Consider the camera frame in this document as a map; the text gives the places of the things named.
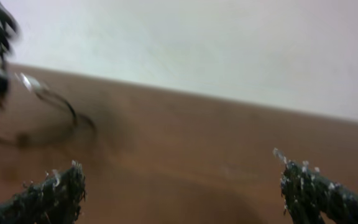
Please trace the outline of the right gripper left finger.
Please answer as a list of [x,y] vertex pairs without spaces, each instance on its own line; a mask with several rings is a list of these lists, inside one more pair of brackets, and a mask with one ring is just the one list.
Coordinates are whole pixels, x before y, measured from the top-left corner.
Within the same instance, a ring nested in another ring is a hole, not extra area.
[[86,199],[82,165],[71,167],[0,203],[0,224],[75,223],[81,214],[81,201]]

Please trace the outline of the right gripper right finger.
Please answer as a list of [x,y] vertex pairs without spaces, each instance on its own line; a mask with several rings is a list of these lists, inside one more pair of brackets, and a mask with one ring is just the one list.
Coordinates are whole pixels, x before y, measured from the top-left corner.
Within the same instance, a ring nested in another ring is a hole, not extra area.
[[280,178],[283,213],[293,223],[323,224],[325,214],[334,223],[358,224],[358,194],[322,176],[319,167],[310,169],[308,161],[290,160],[277,148],[272,153],[284,165]]

